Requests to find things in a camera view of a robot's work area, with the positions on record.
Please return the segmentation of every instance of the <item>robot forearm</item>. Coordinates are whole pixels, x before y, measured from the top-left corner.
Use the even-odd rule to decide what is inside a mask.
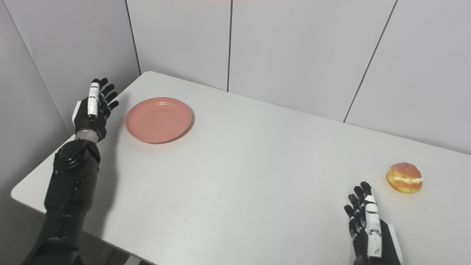
[[[85,139],[67,142],[56,153],[44,200],[46,219],[24,265],[50,264],[51,257],[57,264],[73,264],[78,259],[80,234],[93,204],[99,162],[96,144]]]

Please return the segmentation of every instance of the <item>robotic arm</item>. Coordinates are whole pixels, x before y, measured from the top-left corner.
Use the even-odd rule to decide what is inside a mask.
[[[97,183],[101,160],[97,143],[105,138],[106,120],[119,104],[113,101],[117,96],[111,92],[114,85],[104,88],[107,83],[106,78],[94,79],[89,96],[77,102],[73,115],[75,140],[56,153],[44,200],[46,218],[23,265],[83,264],[78,248]]]
[[[357,258],[353,265],[401,265],[402,253],[394,227],[379,217],[371,186],[361,182],[344,207]]]

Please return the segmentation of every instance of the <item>white table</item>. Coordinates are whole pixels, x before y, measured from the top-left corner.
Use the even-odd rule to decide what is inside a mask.
[[[146,144],[126,131],[128,110],[167,96],[194,112],[176,141]],[[102,164],[84,230],[158,265],[351,264],[343,206],[374,188],[405,264],[465,264],[471,249],[471,156],[146,72],[131,84],[99,143]],[[44,212],[48,157],[12,191]],[[422,191],[385,180],[415,164]]]

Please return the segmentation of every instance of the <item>white wall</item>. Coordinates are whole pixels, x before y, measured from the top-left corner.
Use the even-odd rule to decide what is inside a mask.
[[[230,1],[130,0],[142,73],[227,88]]]
[[[229,91],[343,121],[394,1],[234,1]]]
[[[125,1],[0,0],[2,264],[24,259],[43,220],[11,189],[73,133],[76,101],[104,76],[117,91],[139,76]],[[81,244],[87,265],[113,251],[87,234]]]
[[[346,122],[471,154],[470,10],[399,0]]]
[[[69,133],[83,84],[108,77],[120,92],[139,76],[124,0],[4,1]]]
[[[68,133],[2,0],[0,88],[0,260],[20,264],[42,215],[13,201],[10,191]]]

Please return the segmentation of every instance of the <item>pink plate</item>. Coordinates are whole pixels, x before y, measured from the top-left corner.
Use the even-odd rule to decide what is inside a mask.
[[[126,129],[143,142],[163,143],[184,133],[191,119],[190,107],[180,100],[152,98],[132,107],[126,116]]]

